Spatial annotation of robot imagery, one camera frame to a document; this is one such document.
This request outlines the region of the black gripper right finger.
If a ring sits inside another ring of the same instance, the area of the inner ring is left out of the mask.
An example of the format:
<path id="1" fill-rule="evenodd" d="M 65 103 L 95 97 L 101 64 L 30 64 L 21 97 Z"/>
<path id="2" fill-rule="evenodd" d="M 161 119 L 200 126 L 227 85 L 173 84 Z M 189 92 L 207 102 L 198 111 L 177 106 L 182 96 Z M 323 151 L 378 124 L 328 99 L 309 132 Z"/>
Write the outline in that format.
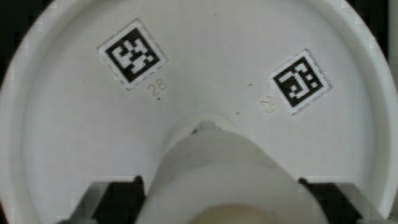
<path id="1" fill-rule="evenodd" d="M 310 182 L 305 178 L 298 183 L 316 199 L 328 224 L 387 224 L 353 183 Z"/>

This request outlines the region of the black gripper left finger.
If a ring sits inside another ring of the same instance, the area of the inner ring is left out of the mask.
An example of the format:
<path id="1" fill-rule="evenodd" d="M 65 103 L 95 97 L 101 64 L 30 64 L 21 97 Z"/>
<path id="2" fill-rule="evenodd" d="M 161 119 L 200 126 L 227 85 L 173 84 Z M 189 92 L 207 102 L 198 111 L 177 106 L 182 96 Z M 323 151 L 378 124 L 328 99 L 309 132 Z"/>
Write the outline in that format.
<path id="1" fill-rule="evenodd" d="M 143 178 L 94 182 L 70 216 L 56 224 L 134 224 L 145 201 Z"/>

